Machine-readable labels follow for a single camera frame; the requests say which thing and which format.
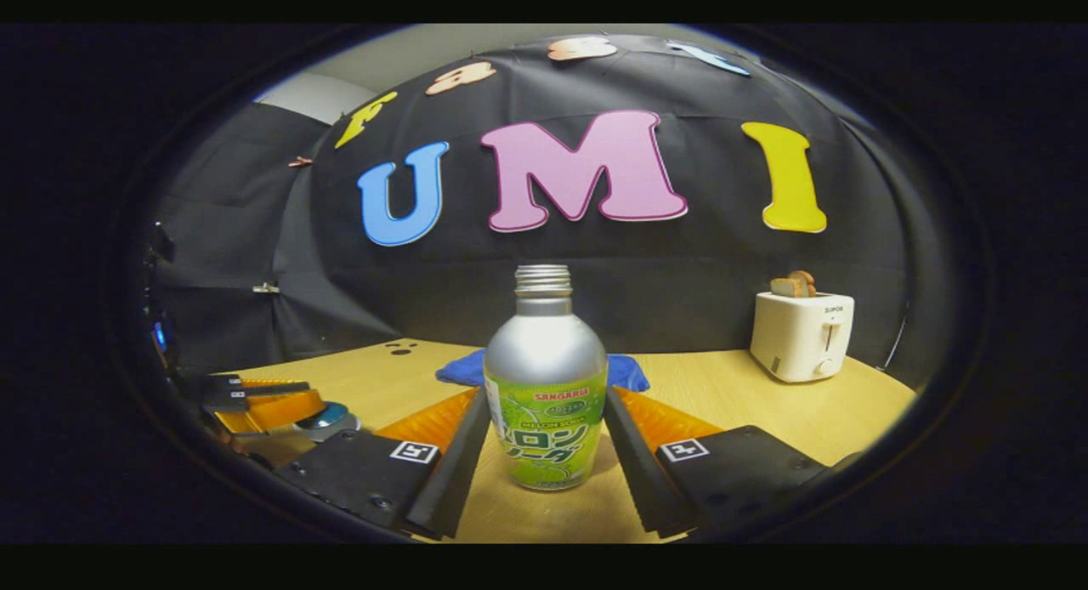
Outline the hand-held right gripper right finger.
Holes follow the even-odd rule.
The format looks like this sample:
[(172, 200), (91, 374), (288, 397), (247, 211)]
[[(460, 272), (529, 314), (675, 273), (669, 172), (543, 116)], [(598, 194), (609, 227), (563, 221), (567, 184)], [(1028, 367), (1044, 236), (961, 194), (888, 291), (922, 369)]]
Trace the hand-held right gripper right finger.
[(603, 419), (643, 528), (660, 538), (749, 523), (830, 474), (757, 426), (719, 428), (626, 389), (609, 389)]

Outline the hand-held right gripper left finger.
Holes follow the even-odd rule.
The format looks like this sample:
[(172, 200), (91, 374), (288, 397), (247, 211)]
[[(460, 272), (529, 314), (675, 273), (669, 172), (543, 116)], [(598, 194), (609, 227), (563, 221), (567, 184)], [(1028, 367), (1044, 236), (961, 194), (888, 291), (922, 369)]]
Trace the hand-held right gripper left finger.
[(374, 434), (346, 428), (275, 474), (378, 528), (452, 538), (489, 426), (485, 393), (469, 389)]

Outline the silver green water bottle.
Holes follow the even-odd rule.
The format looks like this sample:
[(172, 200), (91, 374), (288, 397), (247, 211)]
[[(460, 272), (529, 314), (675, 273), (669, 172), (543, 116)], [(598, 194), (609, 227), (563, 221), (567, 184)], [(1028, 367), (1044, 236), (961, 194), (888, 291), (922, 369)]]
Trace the silver green water bottle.
[(484, 351), (492, 426), (517, 485), (564, 491), (588, 481), (596, 457), (607, 357), (572, 311), (564, 265), (514, 272), (516, 309)]

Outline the blue towel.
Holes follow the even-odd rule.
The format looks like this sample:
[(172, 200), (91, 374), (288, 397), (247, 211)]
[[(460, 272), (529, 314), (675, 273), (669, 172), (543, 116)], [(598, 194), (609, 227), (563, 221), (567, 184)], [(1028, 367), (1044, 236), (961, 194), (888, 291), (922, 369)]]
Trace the blue towel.
[[(636, 359), (618, 354), (608, 354), (607, 357), (609, 357), (609, 385), (636, 393), (650, 391), (650, 379)], [(485, 349), (478, 349), (453, 360), (438, 369), (435, 376), (444, 383), (482, 386), (485, 384)]]

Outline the black backdrop cloth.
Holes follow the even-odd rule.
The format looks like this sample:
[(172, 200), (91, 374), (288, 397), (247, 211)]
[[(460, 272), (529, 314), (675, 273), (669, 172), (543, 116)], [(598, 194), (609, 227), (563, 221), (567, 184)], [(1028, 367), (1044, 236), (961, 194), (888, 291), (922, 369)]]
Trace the black backdrop cloth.
[[(193, 142), (153, 207), (180, 362), (483, 346), (514, 268), (541, 262), (571, 268), (608, 351), (746, 349), (755, 296), (809, 269), (856, 303), (852, 358), (927, 383), (952, 341), (932, 165), (732, 44), (593, 41), (555, 60), (552, 37), (471, 53), (392, 35)], [(265, 281), (280, 294), (254, 294)]]

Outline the white toaster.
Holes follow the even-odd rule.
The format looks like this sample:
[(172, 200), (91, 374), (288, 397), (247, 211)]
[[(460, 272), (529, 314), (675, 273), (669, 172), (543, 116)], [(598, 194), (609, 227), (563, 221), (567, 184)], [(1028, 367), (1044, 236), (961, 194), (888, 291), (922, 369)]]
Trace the white toaster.
[(854, 299), (846, 295), (793, 298), (761, 292), (750, 352), (788, 383), (834, 376), (846, 360), (854, 307)]

